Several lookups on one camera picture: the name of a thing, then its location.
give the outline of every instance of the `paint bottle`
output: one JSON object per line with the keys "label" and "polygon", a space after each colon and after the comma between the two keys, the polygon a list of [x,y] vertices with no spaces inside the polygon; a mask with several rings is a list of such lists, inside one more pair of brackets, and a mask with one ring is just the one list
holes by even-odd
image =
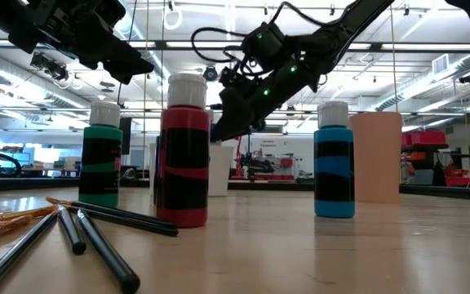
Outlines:
{"label": "paint bottle", "polygon": [[178,228],[207,219],[210,116],[206,80],[197,74],[170,76],[168,109],[162,112],[157,217]]}
{"label": "paint bottle", "polygon": [[91,104],[90,126],[82,139],[79,201],[106,207],[118,205],[122,131],[119,105],[96,101]]}
{"label": "paint bottle", "polygon": [[318,108],[315,131],[315,214],[354,217],[353,131],[348,104],[329,101]]}

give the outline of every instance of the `black paint stripe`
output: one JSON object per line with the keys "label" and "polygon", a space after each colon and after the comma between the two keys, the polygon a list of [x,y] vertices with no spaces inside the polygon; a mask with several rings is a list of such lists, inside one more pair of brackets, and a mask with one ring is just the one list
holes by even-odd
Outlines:
{"label": "black paint stripe", "polygon": [[166,130],[166,165],[174,168],[205,168],[210,160],[210,133],[203,130]]}
{"label": "black paint stripe", "polygon": [[325,156],[349,156],[349,142],[327,141],[315,143],[315,158]]}
{"label": "black paint stripe", "polygon": [[81,172],[80,194],[115,194],[118,192],[119,172]]}
{"label": "black paint stripe", "polygon": [[197,209],[208,205],[208,180],[165,172],[157,206],[167,209]]}
{"label": "black paint stripe", "polygon": [[355,172],[355,149],[352,142],[349,143],[349,158],[351,159],[351,173]]}
{"label": "black paint stripe", "polygon": [[85,138],[82,141],[84,164],[115,163],[121,157],[121,141],[101,138]]}
{"label": "black paint stripe", "polygon": [[325,201],[354,201],[354,178],[329,173],[315,174],[315,199]]}

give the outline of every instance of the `red paint bottle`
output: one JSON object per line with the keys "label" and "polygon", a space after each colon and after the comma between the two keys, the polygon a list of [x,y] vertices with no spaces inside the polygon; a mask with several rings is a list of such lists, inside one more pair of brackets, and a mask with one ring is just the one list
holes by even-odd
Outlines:
{"label": "red paint bottle", "polygon": [[157,217],[178,228],[207,220],[210,118],[206,80],[191,73],[170,76],[168,109],[161,118]]}

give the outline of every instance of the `green paint bottle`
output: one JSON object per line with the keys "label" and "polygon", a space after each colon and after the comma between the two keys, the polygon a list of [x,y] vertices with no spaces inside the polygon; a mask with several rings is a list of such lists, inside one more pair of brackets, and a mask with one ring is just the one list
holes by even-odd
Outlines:
{"label": "green paint bottle", "polygon": [[106,207],[118,205],[121,171],[121,109],[108,102],[92,102],[90,126],[82,139],[79,201]]}

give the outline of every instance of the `blue paint bottle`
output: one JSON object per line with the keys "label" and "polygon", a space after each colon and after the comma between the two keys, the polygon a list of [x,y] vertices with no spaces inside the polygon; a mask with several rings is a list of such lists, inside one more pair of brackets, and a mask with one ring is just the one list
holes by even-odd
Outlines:
{"label": "blue paint bottle", "polygon": [[315,214],[349,218],[355,215],[353,131],[348,104],[329,101],[318,109],[315,131]]}

